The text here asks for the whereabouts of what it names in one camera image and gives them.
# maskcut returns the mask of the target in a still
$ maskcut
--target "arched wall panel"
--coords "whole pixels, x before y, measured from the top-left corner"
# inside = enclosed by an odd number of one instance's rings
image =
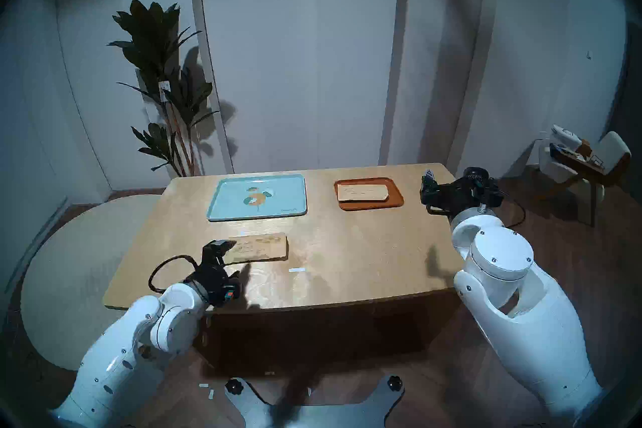
[[[381,163],[446,163],[481,0],[399,0]]]
[[[117,84],[133,67],[107,43],[128,39],[112,19],[122,0],[56,0],[58,33],[69,84],[85,130],[113,190],[164,186],[167,172],[138,149],[131,126],[146,129],[141,95]]]
[[[203,5],[234,172],[317,167],[316,0]]]

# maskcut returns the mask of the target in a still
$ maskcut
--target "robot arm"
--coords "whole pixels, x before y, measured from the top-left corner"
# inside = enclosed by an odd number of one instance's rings
[[[555,420],[573,424],[602,394],[575,308],[534,262],[528,241],[503,227],[484,205],[488,198],[493,206],[501,203],[488,173],[470,168],[458,181],[465,186],[453,194],[452,185],[437,185],[427,173],[421,190],[429,212],[432,206],[447,212],[453,245],[465,261],[454,277],[455,289],[510,375]],[[519,301],[504,314],[499,308],[515,291]]]
[[[195,271],[183,282],[159,298],[147,295],[134,302],[87,351],[71,393],[53,416],[67,426],[120,426],[145,403],[170,360],[189,348],[208,305],[239,296],[236,273],[228,277],[222,261],[233,245],[227,240],[205,245],[201,265],[193,263]],[[157,291],[151,284],[154,273],[149,286]]]

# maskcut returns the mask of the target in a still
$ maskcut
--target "cable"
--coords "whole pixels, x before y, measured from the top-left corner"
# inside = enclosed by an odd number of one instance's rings
[[[149,276],[149,280],[147,281],[147,285],[149,286],[149,289],[151,291],[156,292],[156,293],[164,293],[165,290],[167,290],[167,288],[165,288],[165,289],[156,288],[156,286],[151,284],[151,280],[154,279],[154,276],[156,276],[156,273],[158,272],[159,269],[161,269],[165,264],[170,263],[171,261],[175,261],[176,259],[185,259],[190,264],[192,264],[192,266],[194,266],[194,270],[196,270],[196,268],[198,267],[196,261],[194,259],[192,259],[189,255],[176,255],[176,256],[174,256],[174,257],[172,257],[170,259],[167,259],[167,261],[162,261],[158,266],[156,266],[156,269],[154,269],[151,272],[151,275]]]
[[[515,203],[515,205],[517,205],[517,206],[521,209],[521,211],[522,211],[522,218],[521,218],[521,220],[520,220],[520,221],[518,221],[517,223],[513,223],[513,224],[511,224],[510,226],[506,226],[506,228],[507,228],[507,229],[514,228],[515,226],[519,226],[521,223],[523,223],[524,221],[526,221],[526,209],[525,209],[524,207],[522,207],[522,204],[520,204],[520,202],[518,202],[517,200],[515,200],[515,198],[513,198],[511,195],[509,195],[509,194],[508,194],[508,193],[506,193],[505,191],[500,190],[500,193],[501,193],[502,195],[506,195],[507,197],[509,197],[509,198],[510,198],[510,201],[511,201],[511,202],[513,202],[513,203]]]

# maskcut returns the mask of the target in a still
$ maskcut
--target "white round cushion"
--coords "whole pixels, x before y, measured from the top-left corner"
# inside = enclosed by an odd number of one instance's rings
[[[103,294],[159,195],[118,198],[83,212],[39,249],[24,277],[21,314],[47,361],[77,370],[85,352],[125,311]]]

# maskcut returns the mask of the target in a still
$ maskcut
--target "black knob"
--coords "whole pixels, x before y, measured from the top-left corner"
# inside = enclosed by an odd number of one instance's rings
[[[240,395],[243,391],[242,383],[234,378],[225,384],[225,388],[227,388],[227,391],[232,395]]]
[[[403,382],[401,381],[401,378],[399,378],[398,376],[391,376],[388,379],[388,386],[392,391],[399,391],[403,386]]]

